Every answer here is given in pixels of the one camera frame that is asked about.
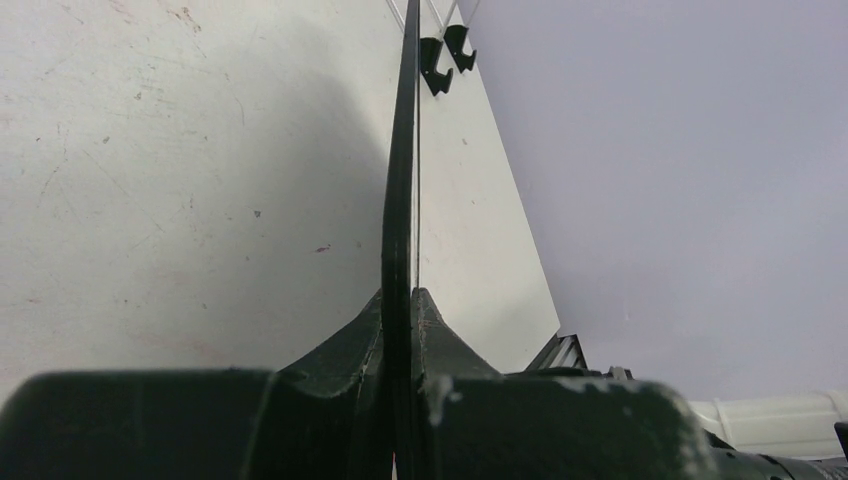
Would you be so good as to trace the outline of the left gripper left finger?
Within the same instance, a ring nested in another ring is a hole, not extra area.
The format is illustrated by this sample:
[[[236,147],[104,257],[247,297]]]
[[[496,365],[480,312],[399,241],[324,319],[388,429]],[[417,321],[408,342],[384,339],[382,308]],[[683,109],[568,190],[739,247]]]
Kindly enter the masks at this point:
[[[387,479],[381,299],[279,371],[49,372],[1,411],[5,479]]]

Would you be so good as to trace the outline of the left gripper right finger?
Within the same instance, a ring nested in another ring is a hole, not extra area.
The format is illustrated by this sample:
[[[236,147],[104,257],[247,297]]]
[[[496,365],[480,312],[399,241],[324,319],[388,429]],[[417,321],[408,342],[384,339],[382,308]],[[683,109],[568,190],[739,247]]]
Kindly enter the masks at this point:
[[[501,374],[413,296],[417,479],[715,479],[693,412],[671,388],[586,371]]]

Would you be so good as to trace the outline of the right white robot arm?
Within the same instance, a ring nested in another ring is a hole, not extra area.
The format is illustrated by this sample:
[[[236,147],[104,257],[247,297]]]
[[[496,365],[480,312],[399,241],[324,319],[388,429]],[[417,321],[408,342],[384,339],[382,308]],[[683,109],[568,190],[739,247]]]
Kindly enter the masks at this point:
[[[847,392],[692,401],[722,479],[845,479]]]

